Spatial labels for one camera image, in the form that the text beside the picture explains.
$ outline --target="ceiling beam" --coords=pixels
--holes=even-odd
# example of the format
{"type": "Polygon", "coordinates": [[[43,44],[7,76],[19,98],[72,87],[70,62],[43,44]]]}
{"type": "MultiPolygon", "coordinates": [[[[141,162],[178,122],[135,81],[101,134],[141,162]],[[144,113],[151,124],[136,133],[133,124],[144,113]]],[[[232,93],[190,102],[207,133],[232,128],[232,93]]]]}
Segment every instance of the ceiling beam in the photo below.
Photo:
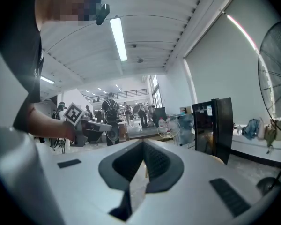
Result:
{"type": "Polygon", "coordinates": [[[50,54],[48,54],[44,50],[42,52],[43,52],[43,56],[44,56],[44,69],[46,69],[46,66],[55,67],[61,73],[67,74],[70,78],[72,78],[73,80],[75,80],[79,84],[84,83],[83,79],[79,75],[77,75],[76,73],[74,73],[73,71],[68,69],[65,65],[63,65],[62,63],[57,61],[54,57],[52,57],[50,54]]]}
{"type": "Polygon", "coordinates": [[[169,70],[176,59],[181,59],[188,55],[221,14],[221,11],[225,9],[231,1],[232,0],[201,0],[166,63],[166,71],[169,70]]]}

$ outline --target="railing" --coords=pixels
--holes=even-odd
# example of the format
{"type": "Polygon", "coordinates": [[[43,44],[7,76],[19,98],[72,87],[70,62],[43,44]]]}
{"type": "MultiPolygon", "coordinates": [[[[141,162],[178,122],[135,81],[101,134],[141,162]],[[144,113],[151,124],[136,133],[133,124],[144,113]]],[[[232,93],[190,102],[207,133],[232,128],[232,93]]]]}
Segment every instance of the railing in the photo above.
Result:
{"type": "MultiPolygon", "coordinates": [[[[132,91],[126,91],[126,92],[117,92],[117,93],[114,93],[114,99],[144,96],[147,94],[148,94],[147,89],[132,90],[132,91]]],[[[89,97],[89,96],[86,96],[83,94],[83,96],[90,103],[103,102],[104,100],[107,99],[107,94],[100,95],[100,96],[94,96],[94,97],[89,97]]]]}

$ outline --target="black refrigerator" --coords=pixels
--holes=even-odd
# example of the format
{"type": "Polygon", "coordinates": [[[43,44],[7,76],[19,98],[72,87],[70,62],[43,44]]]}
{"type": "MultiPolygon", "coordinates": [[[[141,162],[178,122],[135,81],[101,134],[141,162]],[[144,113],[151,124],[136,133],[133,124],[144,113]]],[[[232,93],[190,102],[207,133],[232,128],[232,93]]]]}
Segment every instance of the black refrigerator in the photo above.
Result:
{"type": "Polygon", "coordinates": [[[195,149],[228,163],[233,133],[231,98],[212,99],[192,105],[195,149]]]}

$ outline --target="white wall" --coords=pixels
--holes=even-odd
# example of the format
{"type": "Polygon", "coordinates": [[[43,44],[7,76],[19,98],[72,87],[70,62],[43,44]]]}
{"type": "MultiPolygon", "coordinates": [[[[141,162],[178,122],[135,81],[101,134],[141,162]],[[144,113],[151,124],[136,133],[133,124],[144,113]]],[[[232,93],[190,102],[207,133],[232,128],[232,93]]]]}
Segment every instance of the white wall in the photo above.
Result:
{"type": "Polygon", "coordinates": [[[180,61],[165,75],[157,75],[163,106],[167,114],[180,113],[180,107],[192,105],[192,99],[183,64],[180,61]]]}
{"type": "MultiPolygon", "coordinates": [[[[267,0],[233,0],[225,10],[258,48],[266,32],[281,19],[267,0]]],[[[262,117],[269,123],[258,81],[258,55],[225,15],[187,56],[198,102],[231,97],[236,124],[262,117]]]]}
{"type": "MultiPolygon", "coordinates": [[[[62,94],[59,94],[57,96],[57,104],[59,104],[61,102],[61,98],[62,98],[62,94]]],[[[62,102],[64,102],[66,104],[66,107],[69,107],[71,103],[80,105],[84,111],[86,110],[85,106],[88,105],[90,111],[94,114],[92,104],[90,104],[77,89],[63,92],[63,101],[62,102]]]]}

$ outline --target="fan guard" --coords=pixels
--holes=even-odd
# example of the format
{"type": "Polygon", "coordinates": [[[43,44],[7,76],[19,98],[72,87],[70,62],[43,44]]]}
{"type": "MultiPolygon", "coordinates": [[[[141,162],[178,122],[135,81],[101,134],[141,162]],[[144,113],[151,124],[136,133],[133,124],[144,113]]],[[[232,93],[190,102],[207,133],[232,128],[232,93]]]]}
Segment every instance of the fan guard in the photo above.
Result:
{"type": "MultiPolygon", "coordinates": [[[[270,117],[281,120],[281,22],[271,27],[262,41],[258,76],[261,95],[270,117]]],[[[275,124],[281,130],[281,124],[275,124]]]]}

